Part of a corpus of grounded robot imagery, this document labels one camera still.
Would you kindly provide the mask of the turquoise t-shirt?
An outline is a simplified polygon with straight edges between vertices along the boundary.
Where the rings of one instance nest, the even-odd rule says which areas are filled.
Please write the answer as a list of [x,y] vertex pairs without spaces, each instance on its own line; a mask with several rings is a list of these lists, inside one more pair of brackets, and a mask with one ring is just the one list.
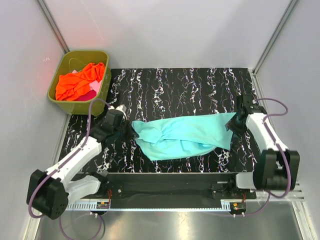
[[180,116],[143,122],[132,122],[138,134],[135,140],[151,161],[196,157],[216,148],[231,149],[233,133],[226,124],[235,114]]

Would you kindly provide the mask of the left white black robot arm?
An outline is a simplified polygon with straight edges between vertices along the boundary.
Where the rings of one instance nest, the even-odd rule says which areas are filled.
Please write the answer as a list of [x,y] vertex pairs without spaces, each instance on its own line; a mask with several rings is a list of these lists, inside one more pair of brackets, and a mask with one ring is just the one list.
[[138,137],[126,115],[126,107],[120,105],[107,111],[105,118],[81,140],[70,153],[45,171],[35,170],[29,179],[26,203],[29,214],[33,210],[52,220],[59,218],[69,204],[93,195],[103,198],[110,193],[106,173],[89,172],[79,180],[76,174],[107,146],[117,140]]

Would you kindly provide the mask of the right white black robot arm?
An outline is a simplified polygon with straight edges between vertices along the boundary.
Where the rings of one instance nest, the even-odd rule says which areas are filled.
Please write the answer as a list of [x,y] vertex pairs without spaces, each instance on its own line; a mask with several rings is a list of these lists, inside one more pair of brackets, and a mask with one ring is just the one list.
[[273,114],[256,102],[247,94],[237,96],[236,113],[225,125],[237,137],[250,131],[260,151],[253,171],[237,173],[234,181],[227,185],[227,192],[236,199],[245,190],[266,191],[281,199],[295,188],[300,154],[281,141],[269,120]]

